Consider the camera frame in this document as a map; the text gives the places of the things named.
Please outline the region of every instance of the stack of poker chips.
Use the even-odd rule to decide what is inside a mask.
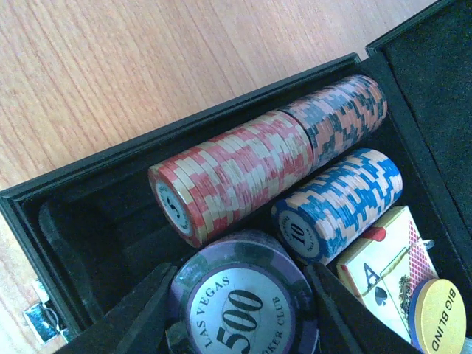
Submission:
[[[360,149],[276,202],[272,217],[297,259],[328,264],[398,200],[402,189],[392,160]]]
[[[199,247],[374,131],[386,99],[356,75],[149,169],[170,223]]]

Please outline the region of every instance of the yellow dealer button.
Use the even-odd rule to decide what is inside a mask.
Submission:
[[[464,301],[449,280],[438,279],[422,289],[414,322],[425,353],[461,352],[466,328]]]

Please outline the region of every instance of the metal latch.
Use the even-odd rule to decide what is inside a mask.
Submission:
[[[58,316],[43,283],[36,280],[32,286],[40,302],[24,311],[23,316],[36,339],[45,344],[56,336],[62,336],[69,343],[72,340],[69,330]]]

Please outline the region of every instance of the red poker chip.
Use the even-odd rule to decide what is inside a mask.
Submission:
[[[217,161],[219,159],[221,168],[224,170],[235,189],[240,206],[238,211],[239,215],[235,218],[235,221],[240,220],[248,215],[251,209],[251,193],[245,176],[245,174],[247,174],[246,168],[239,156],[236,153],[232,153],[234,150],[230,145],[227,145],[222,138],[217,136],[209,140],[209,143],[211,145],[205,150],[215,157]]]
[[[202,194],[202,190],[197,187],[197,184],[190,177],[190,175],[192,175],[192,171],[188,170],[188,167],[183,168],[170,159],[166,160],[164,164],[165,167],[174,172],[175,175],[185,184],[185,187],[187,187],[188,191],[190,192],[190,195],[197,204],[197,207],[201,213],[201,217],[204,219],[206,228],[206,235],[201,238],[202,243],[204,243],[207,240],[208,236],[214,235],[215,222],[213,220],[213,214],[205,201],[204,194]]]
[[[250,162],[249,154],[251,151],[248,148],[244,148],[244,145],[236,141],[236,138],[233,137],[232,133],[225,133],[224,142],[229,144],[231,148],[235,150],[234,154],[237,155],[238,160],[242,163],[244,170],[246,171],[246,181],[248,183],[248,191],[251,196],[251,207],[248,212],[252,212],[256,208],[260,207],[260,202],[262,199],[260,181],[257,176],[254,174],[254,165]]]
[[[264,160],[271,171],[271,179],[277,181],[277,190],[275,190],[276,187],[271,188],[271,192],[269,193],[270,200],[275,195],[280,194],[287,183],[290,183],[290,181],[287,181],[287,178],[290,180],[293,179],[291,178],[294,174],[293,159],[286,143],[277,133],[277,129],[266,122],[264,115],[253,120],[249,127],[251,129],[250,131],[257,135],[257,138],[263,142],[271,154],[270,158]]]
[[[207,228],[200,209],[184,183],[163,164],[150,167],[147,174],[156,200],[164,211],[166,219],[171,225],[174,225],[174,229],[188,244],[196,248],[200,247],[202,238],[206,237]],[[176,197],[178,203],[168,200],[172,198],[172,195]]]
[[[274,115],[275,125],[281,127],[281,136],[287,142],[293,142],[293,148],[296,148],[296,157],[294,158],[301,163],[299,169],[299,178],[305,177],[311,171],[313,166],[313,149],[310,139],[299,123],[289,114],[278,112]]]
[[[217,234],[228,226],[228,218],[225,213],[226,208],[219,192],[216,190],[216,184],[219,183],[219,180],[212,180],[210,174],[204,169],[204,167],[206,167],[205,164],[197,163],[197,161],[194,160],[194,155],[196,154],[191,150],[187,150],[171,158],[171,161],[174,161],[177,165],[185,163],[189,170],[193,171],[193,174],[189,175],[189,177],[193,180],[204,197],[206,205],[213,217],[215,226],[214,233]]]
[[[272,132],[269,130],[263,130],[263,125],[261,117],[258,117],[251,122],[245,124],[245,129],[248,131],[245,132],[245,135],[249,135],[249,132],[255,135],[254,142],[258,146],[258,151],[256,153],[260,154],[263,157],[263,162],[267,168],[266,178],[267,178],[267,200],[271,200],[275,195],[279,194],[280,188],[283,183],[283,164],[280,160],[279,152],[277,151],[277,142]],[[268,146],[273,145],[274,149],[270,149]]]
[[[297,122],[284,112],[272,111],[265,114],[264,117],[267,117],[267,123],[276,129],[287,145],[294,162],[294,172],[300,178],[304,170],[307,170],[307,166],[304,166],[303,150],[306,149],[307,145],[310,145],[309,139],[306,141],[303,141],[303,138],[297,139],[299,132],[294,128],[294,124],[297,124]]]
[[[225,158],[221,154],[215,151],[215,143],[213,142],[204,142],[199,145],[199,148],[204,150],[205,153],[208,153],[212,159],[216,160],[218,163],[217,166],[214,166],[215,172],[220,177],[221,183],[225,186],[225,189],[228,192],[228,196],[232,202],[232,214],[233,222],[240,220],[243,217],[245,206],[242,195],[240,194],[239,189],[233,183],[233,179],[230,174],[234,173],[229,169],[227,165],[223,166],[223,163],[226,162]]]
[[[232,129],[228,132],[226,137],[231,139],[237,146],[240,147],[240,157],[243,160],[243,163],[247,166],[249,171],[249,177],[252,178],[254,183],[254,192],[253,196],[253,210],[258,207],[261,207],[267,200],[264,198],[264,181],[266,179],[266,171],[264,170],[264,163],[254,152],[254,147],[251,146],[246,139],[241,139],[237,134],[237,129]]]
[[[215,171],[215,167],[219,165],[218,161],[199,146],[190,148],[189,152],[192,153],[192,158],[195,162],[200,164],[208,173],[212,186],[216,189],[216,193],[221,197],[221,201],[223,202],[221,216],[227,219],[227,225],[231,225],[234,216],[232,210],[235,209],[235,200],[231,195],[232,193],[235,195],[235,191],[232,187],[228,188],[227,178],[218,175]]]
[[[271,153],[256,135],[251,135],[251,133],[246,130],[245,126],[241,125],[240,127],[237,127],[232,131],[232,133],[239,139],[242,139],[244,142],[246,142],[246,144],[251,148],[251,155],[253,156],[254,161],[257,163],[255,168],[258,170],[258,176],[261,183],[261,198],[263,203],[267,203],[269,200],[268,190],[271,172],[264,161],[264,156],[270,156]]]

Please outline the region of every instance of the case lid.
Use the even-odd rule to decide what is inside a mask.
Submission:
[[[472,2],[439,1],[368,45],[367,52],[382,52],[388,60],[472,234]]]

